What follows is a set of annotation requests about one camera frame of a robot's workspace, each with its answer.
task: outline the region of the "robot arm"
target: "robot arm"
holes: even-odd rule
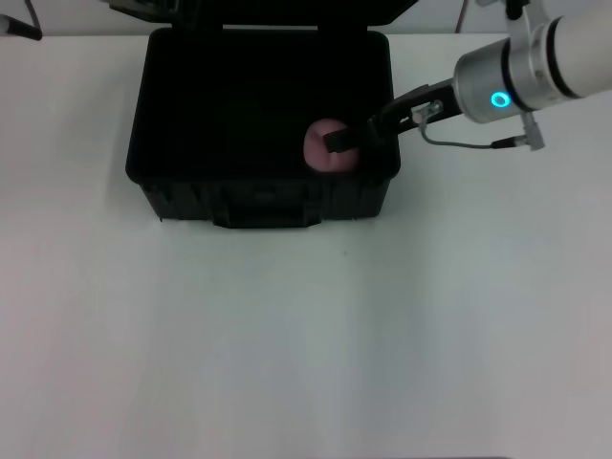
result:
[[[329,134],[328,150],[376,145],[417,127],[427,140],[427,123],[461,113],[480,123],[518,115],[525,136],[485,147],[528,144],[538,150],[544,142],[533,112],[612,89],[612,2],[605,0],[585,15],[553,21],[541,0],[505,3],[508,39],[462,56],[453,79],[394,100],[365,126]],[[425,109],[416,110],[428,102]]]

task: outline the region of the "metal bracket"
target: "metal bracket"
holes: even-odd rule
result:
[[[521,113],[520,118],[523,121],[523,129],[525,129],[526,143],[531,147],[532,151],[541,150],[546,146],[542,131],[537,125],[533,113]]]

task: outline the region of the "case lid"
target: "case lid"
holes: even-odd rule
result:
[[[192,25],[318,26],[390,24],[418,0],[106,0],[149,22]]]

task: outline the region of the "black case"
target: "black case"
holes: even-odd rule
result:
[[[162,219],[296,228],[377,216],[400,169],[397,140],[363,149],[350,173],[323,174],[304,162],[304,135],[324,118],[363,122],[393,99],[388,42],[367,26],[414,3],[226,0],[196,33],[153,32],[127,175]]]

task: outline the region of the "white wall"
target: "white wall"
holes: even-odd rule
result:
[[[587,5],[606,0],[544,0],[549,13],[560,16],[580,11]],[[464,32],[504,32],[500,5],[486,9],[470,0]],[[143,23],[125,14],[110,11],[99,0],[33,0],[46,34],[142,34],[156,26]],[[420,0],[394,24],[382,28],[388,33],[451,33],[461,9],[461,0]],[[28,20],[22,0],[0,0],[0,11]]]

